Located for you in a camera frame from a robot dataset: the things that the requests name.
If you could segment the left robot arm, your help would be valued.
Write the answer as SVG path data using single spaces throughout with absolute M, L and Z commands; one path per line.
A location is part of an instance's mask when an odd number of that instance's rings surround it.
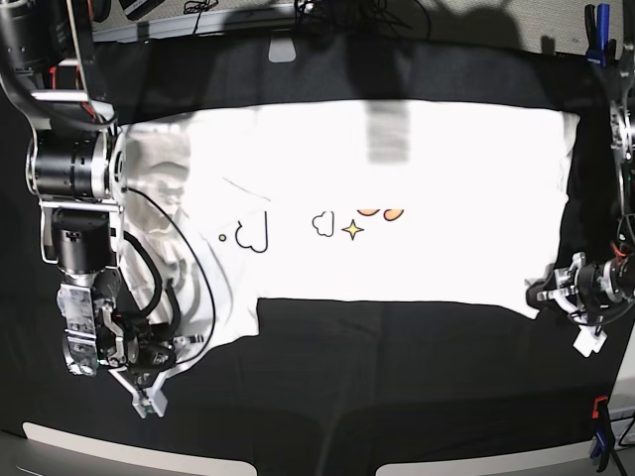
M 610 83 L 609 126 L 619 220 L 613 257 L 589 262 L 582 252 L 529 286 L 528 306 L 559 309 L 582 327 L 600 330 L 634 306 L 634 44 L 624 45 Z

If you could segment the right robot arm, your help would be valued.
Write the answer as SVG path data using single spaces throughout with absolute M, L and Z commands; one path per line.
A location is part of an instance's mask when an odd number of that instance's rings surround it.
M 1 85 L 28 120 L 28 189 L 41 207 L 41 255 L 63 281 L 57 305 L 65 321 L 68 370 L 108 370 L 134 397 L 158 394 L 177 350 L 180 319 L 154 324 L 162 298 L 174 299 L 157 269 L 139 311 L 116 304 L 121 248 L 140 248 L 124 228 L 125 139 L 108 102 L 92 39 L 89 1 L 5 1 L 1 5 Z

